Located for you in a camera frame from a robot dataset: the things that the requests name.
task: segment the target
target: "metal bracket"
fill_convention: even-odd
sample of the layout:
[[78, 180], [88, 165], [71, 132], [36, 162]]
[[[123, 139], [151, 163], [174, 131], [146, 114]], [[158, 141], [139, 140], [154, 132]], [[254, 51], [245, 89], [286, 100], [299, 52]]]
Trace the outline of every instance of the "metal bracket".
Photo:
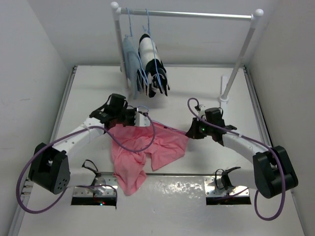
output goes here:
[[[112, 175], [101, 175], [95, 177], [94, 185], [108, 184], [115, 189], [118, 188], [117, 179]], [[115, 191], [106, 186], [100, 186], [95, 189], [74, 187], [72, 194], [72, 205], [116, 205]]]
[[[220, 175], [217, 175], [217, 181], [221, 179]], [[215, 176], [208, 176], [204, 178], [205, 194], [207, 205], [239, 205], [239, 204], [251, 204], [249, 190], [244, 191], [240, 194], [239, 192], [246, 189], [246, 186], [236, 186], [228, 190], [218, 189], [215, 184]], [[225, 198], [224, 201], [220, 201], [221, 197], [227, 197], [238, 194], [231, 198]]]

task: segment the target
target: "hanging cloth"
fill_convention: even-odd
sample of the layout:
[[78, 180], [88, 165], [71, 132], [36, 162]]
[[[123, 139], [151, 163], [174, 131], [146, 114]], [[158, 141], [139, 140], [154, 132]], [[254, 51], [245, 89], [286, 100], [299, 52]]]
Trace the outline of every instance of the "hanging cloth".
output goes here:
[[157, 90], [159, 90], [160, 93], [164, 92], [167, 96], [167, 91], [170, 90], [170, 87], [167, 81], [166, 69], [158, 55], [157, 47], [151, 38], [148, 10], [147, 16], [148, 29], [143, 27], [146, 33], [143, 34], [139, 40], [139, 55], [148, 78], [148, 84], [142, 83], [142, 86], [146, 95], [149, 97], [154, 97]]
[[142, 84], [148, 84], [148, 78], [144, 73], [140, 57], [134, 48], [134, 40], [132, 34], [132, 26], [129, 9], [126, 8], [129, 16], [130, 35], [126, 35], [123, 40], [124, 61], [126, 74], [130, 80], [133, 99], [138, 97], [138, 93], [142, 93]]

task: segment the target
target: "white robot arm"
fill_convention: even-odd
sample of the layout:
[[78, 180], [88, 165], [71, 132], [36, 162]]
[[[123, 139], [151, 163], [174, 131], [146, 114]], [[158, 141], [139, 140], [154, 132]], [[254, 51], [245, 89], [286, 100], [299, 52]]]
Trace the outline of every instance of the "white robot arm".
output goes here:
[[[69, 160], [85, 145], [106, 133], [116, 124], [124, 126], [150, 126], [147, 113], [137, 108], [128, 109], [126, 98], [112, 94], [107, 102], [94, 110], [90, 116], [71, 134], [79, 132], [63, 141], [54, 144], [36, 158], [30, 168], [29, 178], [48, 191], [59, 194], [67, 187], [90, 186], [95, 173], [86, 168], [72, 168]], [[45, 144], [39, 144], [35, 153]]]
[[[225, 125], [220, 108], [205, 109], [202, 105], [195, 108], [199, 112], [198, 117], [203, 120], [193, 118], [186, 136], [192, 139], [203, 139], [206, 136], [211, 136], [215, 142], [236, 151], [253, 164], [253, 170], [233, 167], [223, 171], [220, 180], [218, 180], [218, 185], [226, 190], [239, 185], [257, 189], [265, 198], [271, 198], [282, 192], [279, 166], [277, 166], [271, 152], [266, 147], [246, 140], [241, 135], [228, 133], [227, 131], [236, 130], [237, 128], [232, 125]], [[223, 129], [215, 128], [204, 121]], [[286, 150], [281, 146], [272, 147], [271, 149], [281, 163], [285, 189], [296, 187], [298, 179]]]

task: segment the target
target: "white clothing rack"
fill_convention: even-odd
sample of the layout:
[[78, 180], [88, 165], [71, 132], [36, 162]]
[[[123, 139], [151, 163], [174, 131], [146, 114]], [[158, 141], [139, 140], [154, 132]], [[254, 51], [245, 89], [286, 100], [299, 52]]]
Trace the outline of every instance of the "white clothing rack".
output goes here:
[[[118, 43], [118, 51], [120, 57], [120, 65], [124, 75], [123, 85], [124, 92], [128, 93], [128, 81], [123, 53], [123, 39], [120, 28], [120, 15], [127, 15], [128, 11], [126, 8], [119, 7], [118, 3], [112, 2], [111, 8], [113, 12], [113, 18], [115, 22], [115, 30], [116, 30], [116, 38]], [[224, 106], [228, 102], [228, 93], [232, 87], [233, 81], [236, 77], [237, 71], [243, 61], [245, 52], [250, 44], [252, 36], [255, 32], [257, 23], [261, 16], [263, 16], [264, 12], [261, 9], [257, 9], [253, 15], [230, 15], [230, 14], [214, 14], [214, 13], [194, 13], [194, 12], [177, 12], [177, 11], [152, 11], [152, 10], [138, 10], [138, 9], [129, 9], [130, 15], [140, 15], [146, 16], [149, 14], [150, 16], [164, 16], [164, 17], [184, 17], [184, 18], [206, 18], [206, 19], [225, 19], [225, 20], [240, 20], [240, 21], [250, 21], [250, 29], [245, 38], [242, 49], [239, 53], [239, 56], [235, 62], [233, 71], [227, 81], [226, 76], [222, 77], [222, 93], [220, 96], [221, 107]]]

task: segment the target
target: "pink cloth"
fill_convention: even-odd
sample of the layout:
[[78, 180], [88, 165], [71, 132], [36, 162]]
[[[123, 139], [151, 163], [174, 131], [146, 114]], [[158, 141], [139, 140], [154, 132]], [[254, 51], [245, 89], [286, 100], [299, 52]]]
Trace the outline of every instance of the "pink cloth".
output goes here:
[[[185, 133], [154, 123], [156, 138], [152, 145], [142, 152], [129, 152], [115, 141], [112, 143], [114, 176], [126, 195], [131, 195], [142, 185], [147, 175], [142, 170], [146, 164], [146, 154], [151, 155], [153, 171], [185, 155], [188, 137]], [[153, 128], [116, 125], [110, 132], [127, 148], [137, 150], [147, 146], [152, 140]]]

